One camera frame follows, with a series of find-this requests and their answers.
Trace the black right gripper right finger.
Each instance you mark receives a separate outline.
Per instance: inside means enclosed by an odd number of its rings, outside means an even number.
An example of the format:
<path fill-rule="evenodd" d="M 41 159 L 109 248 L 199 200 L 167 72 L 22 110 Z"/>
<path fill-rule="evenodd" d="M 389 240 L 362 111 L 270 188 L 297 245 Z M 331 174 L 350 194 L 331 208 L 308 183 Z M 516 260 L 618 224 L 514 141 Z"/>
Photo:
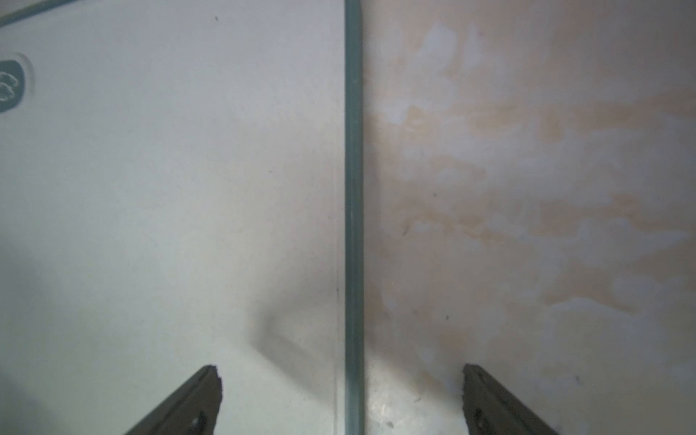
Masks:
<path fill-rule="evenodd" d="M 471 435 L 558 435 L 478 364 L 463 367 L 462 411 Z"/>

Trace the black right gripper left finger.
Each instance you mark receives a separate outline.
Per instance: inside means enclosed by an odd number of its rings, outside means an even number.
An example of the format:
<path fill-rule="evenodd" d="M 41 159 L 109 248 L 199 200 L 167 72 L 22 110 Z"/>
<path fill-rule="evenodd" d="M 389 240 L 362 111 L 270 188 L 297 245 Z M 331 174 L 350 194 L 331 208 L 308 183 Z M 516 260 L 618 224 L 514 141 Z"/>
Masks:
<path fill-rule="evenodd" d="M 223 400 L 215 365 L 204 365 L 127 435 L 213 435 Z"/>

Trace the white green-rimmed cutting board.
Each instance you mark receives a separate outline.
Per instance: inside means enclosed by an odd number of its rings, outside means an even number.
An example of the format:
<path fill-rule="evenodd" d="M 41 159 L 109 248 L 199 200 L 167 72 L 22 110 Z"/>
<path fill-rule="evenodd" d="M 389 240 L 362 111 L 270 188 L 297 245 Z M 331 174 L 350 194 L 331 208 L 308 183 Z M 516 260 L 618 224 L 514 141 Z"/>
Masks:
<path fill-rule="evenodd" d="M 342 434 L 344 3 L 1 5 L 1 431 Z"/>

